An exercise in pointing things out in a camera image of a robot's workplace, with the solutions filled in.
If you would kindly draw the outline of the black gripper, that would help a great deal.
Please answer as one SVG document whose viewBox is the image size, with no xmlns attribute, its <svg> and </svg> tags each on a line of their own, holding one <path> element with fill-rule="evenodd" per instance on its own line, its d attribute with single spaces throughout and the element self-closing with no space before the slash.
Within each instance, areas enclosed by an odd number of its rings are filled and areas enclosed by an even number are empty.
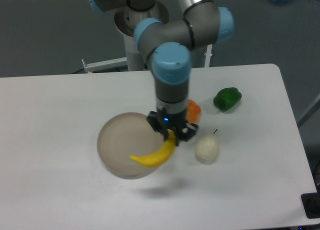
<svg viewBox="0 0 320 230">
<path fill-rule="evenodd" d="M 166 108 L 162 110 L 158 108 L 157 111 L 150 111 L 146 120 L 155 132 L 162 135 L 164 142 L 170 138 L 173 131 L 177 147 L 180 142 L 188 142 L 193 138 L 199 129 L 197 124 L 187 121 L 186 108 L 178 113 L 168 113 Z"/>
</svg>

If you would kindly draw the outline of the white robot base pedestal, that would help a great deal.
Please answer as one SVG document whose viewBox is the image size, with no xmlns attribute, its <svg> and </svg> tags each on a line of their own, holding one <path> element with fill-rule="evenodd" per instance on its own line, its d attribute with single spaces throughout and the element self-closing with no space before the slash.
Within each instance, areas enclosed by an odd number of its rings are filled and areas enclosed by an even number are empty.
<svg viewBox="0 0 320 230">
<path fill-rule="evenodd" d="M 147 18 L 155 18 L 162 23 L 168 23 L 168 9 L 160 1 L 147 11 L 134 11 L 128 6 L 120 7 L 114 14 L 114 22 L 124 40 L 127 68 L 129 71 L 143 71 L 147 67 L 134 39 L 134 30 L 139 22 Z"/>
</svg>

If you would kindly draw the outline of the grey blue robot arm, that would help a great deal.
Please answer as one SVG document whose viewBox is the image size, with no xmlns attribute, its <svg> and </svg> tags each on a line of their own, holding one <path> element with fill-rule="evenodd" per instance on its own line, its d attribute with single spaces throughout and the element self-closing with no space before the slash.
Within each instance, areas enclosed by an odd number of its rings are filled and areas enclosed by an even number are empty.
<svg viewBox="0 0 320 230">
<path fill-rule="evenodd" d="M 176 142 L 190 140 L 198 126 L 187 119 L 191 51 L 229 39 L 234 33 L 234 18 L 226 7 L 214 0 L 178 0 L 183 12 L 180 20 L 165 21 L 167 9 L 157 0 L 88 0 L 99 12 L 123 11 L 124 27 L 151 71 L 156 96 L 156 111 L 147 122 L 155 132 Z"/>
</svg>

